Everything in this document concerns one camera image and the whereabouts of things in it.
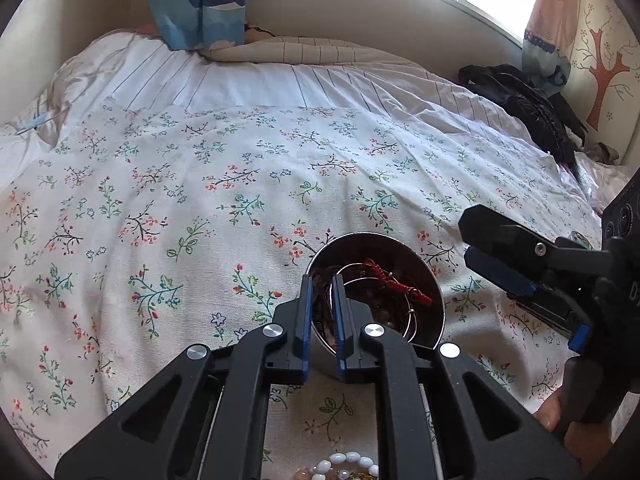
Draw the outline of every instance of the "white beaded bracelet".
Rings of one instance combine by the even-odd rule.
[[[318,462],[312,470],[311,474],[313,475],[311,480],[347,480],[351,475],[351,472],[347,469],[340,469],[337,475],[330,475],[331,478],[327,479],[326,474],[329,473],[332,469],[332,466],[339,466],[343,463],[357,463],[363,469],[366,469],[369,475],[374,478],[378,478],[378,474],[380,472],[380,468],[373,463],[373,460],[368,456],[361,456],[360,453],[355,451],[350,451],[348,453],[334,453],[329,457],[329,460],[321,460]]]

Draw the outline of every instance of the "bracelet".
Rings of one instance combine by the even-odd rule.
[[[344,463],[357,464],[365,469],[369,477],[378,478],[380,468],[373,463],[368,456],[361,456],[360,453],[350,451],[348,453],[334,453],[329,460],[321,460],[318,465],[311,469],[300,469],[294,475],[294,480],[347,480],[349,478],[363,478],[362,474],[354,476],[353,472],[343,468],[334,468]]]

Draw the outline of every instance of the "human hand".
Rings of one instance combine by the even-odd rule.
[[[542,403],[534,417],[547,431],[551,432],[560,422],[561,412],[560,388],[558,388]],[[613,446],[611,426],[607,422],[603,424],[572,422],[564,436],[564,446],[580,460],[582,470],[588,473],[598,465]]]

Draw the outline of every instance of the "curtain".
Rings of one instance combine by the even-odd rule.
[[[564,88],[578,27],[580,0],[536,0],[522,45],[522,71],[548,97]]]
[[[244,0],[148,0],[172,50],[214,50],[244,43]]]

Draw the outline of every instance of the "pink bead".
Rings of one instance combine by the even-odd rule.
[[[309,468],[305,467],[304,469],[298,469],[295,475],[293,475],[293,480],[311,480]]]

